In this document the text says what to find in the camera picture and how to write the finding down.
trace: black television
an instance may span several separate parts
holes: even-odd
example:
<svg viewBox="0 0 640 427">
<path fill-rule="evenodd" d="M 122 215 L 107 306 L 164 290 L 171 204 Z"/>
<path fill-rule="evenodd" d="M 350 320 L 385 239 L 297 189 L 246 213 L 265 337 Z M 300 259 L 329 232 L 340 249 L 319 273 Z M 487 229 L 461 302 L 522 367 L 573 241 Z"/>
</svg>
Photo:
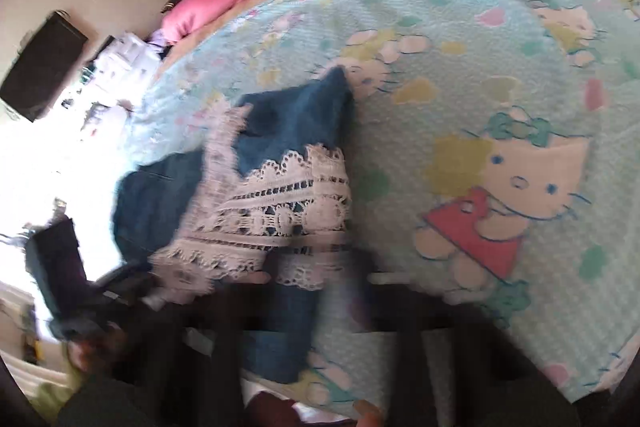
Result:
<svg viewBox="0 0 640 427">
<path fill-rule="evenodd" d="M 86 41 L 65 16 L 53 12 L 14 62 L 0 85 L 0 98 L 29 121 L 41 117 Z"/>
</svg>

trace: white lace trim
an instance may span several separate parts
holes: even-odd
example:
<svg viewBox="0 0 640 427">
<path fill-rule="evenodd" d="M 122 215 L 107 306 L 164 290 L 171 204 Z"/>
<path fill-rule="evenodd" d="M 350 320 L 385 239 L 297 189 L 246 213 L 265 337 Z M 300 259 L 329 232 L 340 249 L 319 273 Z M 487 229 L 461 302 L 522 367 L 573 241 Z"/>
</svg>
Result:
<svg viewBox="0 0 640 427">
<path fill-rule="evenodd" d="M 185 282 L 185 273 L 238 279 L 259 270 L 276 247 L 292 252 L 280 260 L 278 283 L 317 290 L 340 269 L 336 252 L 347 243 L 351 199 L 342 152 L 307 146 L 306 158 L 289 152 L 241 178 L 233 143 L 250 110 L 228 108 L 212 122 L 202 181 L 174 240 L 151 257 L 168 287 L 186 290 L 197 277 Z M 193 290 L 202 288 L 198 281 Z"/>
</svg>

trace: cartoon nose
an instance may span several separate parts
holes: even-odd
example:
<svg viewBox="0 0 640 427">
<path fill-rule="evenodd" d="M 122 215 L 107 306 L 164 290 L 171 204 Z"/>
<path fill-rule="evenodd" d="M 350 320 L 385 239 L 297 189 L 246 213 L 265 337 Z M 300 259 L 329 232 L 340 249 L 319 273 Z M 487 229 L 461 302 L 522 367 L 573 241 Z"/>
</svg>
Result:
<svg viewBox="0 0 640 427">
<path fill-rule="evenodd" d="M 523 190 L 523 188 L 529 187 L 529 182 L 526 179 L 524 179 L 522 176 L 512 176 L 511 186 L 519 188 L 520 190 Z"/>
</svg>

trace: bed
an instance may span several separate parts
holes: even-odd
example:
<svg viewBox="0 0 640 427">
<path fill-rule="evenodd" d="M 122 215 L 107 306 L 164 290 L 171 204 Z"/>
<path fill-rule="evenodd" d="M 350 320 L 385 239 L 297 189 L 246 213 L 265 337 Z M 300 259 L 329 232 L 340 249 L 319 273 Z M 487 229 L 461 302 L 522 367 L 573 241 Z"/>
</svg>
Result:
<svg viewBox="0 0 640 427">
<path fill-rule="evenodd" d="M 577 401 L 640 345 L 639 20 L 638 0 L 240 0 L 177 43 L 127 153 L 196 150 L 222 102 L 344 68 L 354 242 L 478 302 Z M 324 289 L 300 381 L 262 383 L 344 415 L 386 407 L 392 336 L 358 329 L 349 291 Z"/>
</svg>

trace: hello kitty blanket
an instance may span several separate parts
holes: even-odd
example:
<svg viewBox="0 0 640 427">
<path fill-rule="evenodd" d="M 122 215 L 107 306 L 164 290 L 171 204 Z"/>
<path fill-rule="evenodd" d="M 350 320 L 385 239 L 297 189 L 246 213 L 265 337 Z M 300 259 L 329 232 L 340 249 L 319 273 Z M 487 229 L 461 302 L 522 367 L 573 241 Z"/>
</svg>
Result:
<svg viewBox="0 0 640 427">
<path fill-rule="evenodd" d="M 639 44 L 638 0 L 268 0 L 158 80 L 127 147 L 194 149 L 222 97 L 343 67 L 356 240 L 478 302 L 576 400 L 638 349 Z M 340 378 L 312 372 L 316 405 L 385 403 L 384 340 L 335 309 L 314 349 Z"/>
</svg>

